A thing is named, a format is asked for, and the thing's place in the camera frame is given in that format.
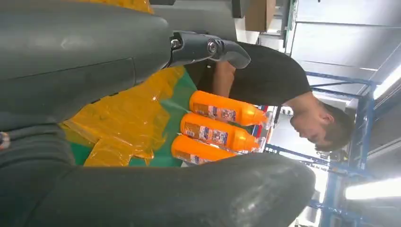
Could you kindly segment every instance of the man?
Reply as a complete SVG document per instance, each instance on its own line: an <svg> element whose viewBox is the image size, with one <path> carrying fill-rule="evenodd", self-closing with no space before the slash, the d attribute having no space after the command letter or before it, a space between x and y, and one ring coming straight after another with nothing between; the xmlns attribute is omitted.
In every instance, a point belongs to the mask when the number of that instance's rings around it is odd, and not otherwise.
<svg viewBox="0 0 401 227"><path fill-rule="evenodd" d="M267 47L239 44L252 59L245 69L236 70L227 61L186 66L199 90L255 105L290 106L291 125L316 150L336 151L348 143L353 120L314 97L305 71L295 60Z"/></svg>

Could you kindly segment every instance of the green surface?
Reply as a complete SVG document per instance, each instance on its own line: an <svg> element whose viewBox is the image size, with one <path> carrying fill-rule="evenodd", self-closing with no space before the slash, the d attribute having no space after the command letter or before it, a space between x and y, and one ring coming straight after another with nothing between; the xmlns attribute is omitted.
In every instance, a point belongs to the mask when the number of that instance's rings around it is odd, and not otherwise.
<svg viewBox="0 0 401 227"><path fill-rule="evenodd" d="M186 72L175 85L173 97L160 101L161 105L170 114L170 119L163 132L163 135L166 136L166 141L159 150L155 151L155 157L151 160L150 166L181 166L182 161L171 156L171 145L180 131L180 121L189 109L189 99L194 91L196 91L196 86ZM71 147L77 165L83 165L91 148L78 144L71 144ZM132 158L129 166L146 166L146 164L143 159Z"/></svg>
<svg viewBox="0 0 401 227"><path fill-rule="evenodd" d="M83 165L92 150L90 147L85 147L76 143L71 143L71 149L77 165Z"/></svg>

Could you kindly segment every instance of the metal rack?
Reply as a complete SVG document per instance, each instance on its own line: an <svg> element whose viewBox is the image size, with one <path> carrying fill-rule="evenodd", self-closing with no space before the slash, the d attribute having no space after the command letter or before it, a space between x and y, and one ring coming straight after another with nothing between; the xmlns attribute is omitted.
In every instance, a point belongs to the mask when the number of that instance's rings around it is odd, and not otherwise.
<svg viewBox="0 0 401 227"><path fill-rule="evenodd" d="M358 100L355 119L355 131L352 140L348 145L348 162L330 162L325 159L308 156L271 144L266 144L265 152L273 152L276 154L280 152L285 152L292 155L297 155L306 159L306 161L301 161L305 165L317 167L329 172L324 202L319 203L319 201L311 201L309 204L310 207L322 210L320 227L332 226L332 219L334 217L339 217L340 219L345 220L341 222L341 227L348 227L346 223L350 222L353 224L353 226L359 227L361 223L366 222L366 220L361 215L348 211L346 201L341 203L336 201L335 199L338 196L337 192L340 189L340 181L338 180L339 177L346 177L348 180L351 181L372 177L366 171L366 161L369 153L370 133L372 129L372 124L374 122L375 101L373 99L373 92L376 89L376 86L379 85L379 83L369 80L352 79L315 72L306 72L306 74L312 77L338 80L338 82L335 83L313 85L311 86L313 91L332 94L336 96L344 96ZM366 93L363 95L349 94L322 88L327 86L340 86L343 84L363 84L367 86Z"/></svg>

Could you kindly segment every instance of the gray machine part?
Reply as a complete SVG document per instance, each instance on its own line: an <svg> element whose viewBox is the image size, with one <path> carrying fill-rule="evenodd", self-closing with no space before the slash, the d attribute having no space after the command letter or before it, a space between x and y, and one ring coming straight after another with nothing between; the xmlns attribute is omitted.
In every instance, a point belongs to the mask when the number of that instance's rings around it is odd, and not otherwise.
<svg viewBox="0 0 401 227"><path fill-rule="evenodd" d="M58 123L170 60L167 22L82 2L0 8L0 129Z"/></svg>

